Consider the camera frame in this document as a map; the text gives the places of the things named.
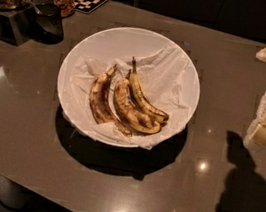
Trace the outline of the yellow spotted banana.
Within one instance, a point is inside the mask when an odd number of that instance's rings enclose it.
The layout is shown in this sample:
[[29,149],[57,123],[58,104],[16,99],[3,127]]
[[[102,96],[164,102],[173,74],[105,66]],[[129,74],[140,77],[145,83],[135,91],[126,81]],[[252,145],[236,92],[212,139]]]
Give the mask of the yellow spotted banana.
[[153,117],[159,123],[167,123],[169,115],[156,108],[152,103],[149,102],[147,97],[144,95],[143,89],[141,87],[141,82],[139,80],[137,70],[136,70],[136,59],[133,57],[132,60],[132,71],[129,73],[129,82],[131,86],[131,92],[137,106],[142,110],[142,112],[147,113],[150,117]]

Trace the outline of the middle brown spotted banana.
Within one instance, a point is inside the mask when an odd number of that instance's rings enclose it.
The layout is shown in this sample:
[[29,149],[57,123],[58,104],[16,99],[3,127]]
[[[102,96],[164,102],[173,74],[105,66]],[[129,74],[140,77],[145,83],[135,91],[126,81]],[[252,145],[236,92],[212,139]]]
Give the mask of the middle brown spotted banana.
[[122,77],[115,84],[113,104],[121,120],[128,124],[134,131],[143,134],[156,134],[162,130],[160,123],[142,112],[131,99],[130,82]]

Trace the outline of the brown spotted banana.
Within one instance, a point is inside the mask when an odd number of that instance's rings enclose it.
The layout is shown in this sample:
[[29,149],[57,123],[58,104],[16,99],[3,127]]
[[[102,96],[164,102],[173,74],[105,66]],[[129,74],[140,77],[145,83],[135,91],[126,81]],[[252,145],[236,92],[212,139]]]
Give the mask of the brown spotted banana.
[[114,77],[117,67],[112,65],[110,69],[98,75],[92,82],[89,93],[89,107],[92,116],[98,125],[106,123],[114,123],[117,129],[129,137],[131,131],[114,115],[109,104],[110,84]]
[[115,84],[113,104],[121,120],[128,124],[134,131],[143,134],[156,134],[162,130],[160,123],[142,112],[131,99],[130,82],[122,77]]

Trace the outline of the left brown spotted banana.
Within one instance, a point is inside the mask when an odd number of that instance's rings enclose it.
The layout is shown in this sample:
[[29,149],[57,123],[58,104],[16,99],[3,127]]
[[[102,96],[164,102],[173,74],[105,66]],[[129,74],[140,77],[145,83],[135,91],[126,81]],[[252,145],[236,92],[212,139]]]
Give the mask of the left brown spotted banana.
[[92,82],[89,93],[89,107],[92,116],[98,125],[106,123],[114,123],[117,129],[129,137],[131,131],[114,115],[109,104],[110,84],[114,77],[117,67],[112,65],[110,69],[98,75]]

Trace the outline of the black white marker tag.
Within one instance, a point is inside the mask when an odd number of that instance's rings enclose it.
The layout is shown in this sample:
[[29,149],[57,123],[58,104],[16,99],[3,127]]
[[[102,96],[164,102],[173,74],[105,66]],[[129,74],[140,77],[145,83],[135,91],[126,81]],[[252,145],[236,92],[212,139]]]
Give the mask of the black white marker tag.
[[74,9],[77,12],[83,12],[84,14],[92,13],[94,10],[102,6],[108,0],[75,0]]

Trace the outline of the dark stand block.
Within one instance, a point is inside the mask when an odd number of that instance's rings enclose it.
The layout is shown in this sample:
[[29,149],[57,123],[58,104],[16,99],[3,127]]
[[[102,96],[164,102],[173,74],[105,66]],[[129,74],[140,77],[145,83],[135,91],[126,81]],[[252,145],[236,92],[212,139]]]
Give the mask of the dark stand block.
[[0,40],[14,46],[31,40],[29,10],[0,11]]

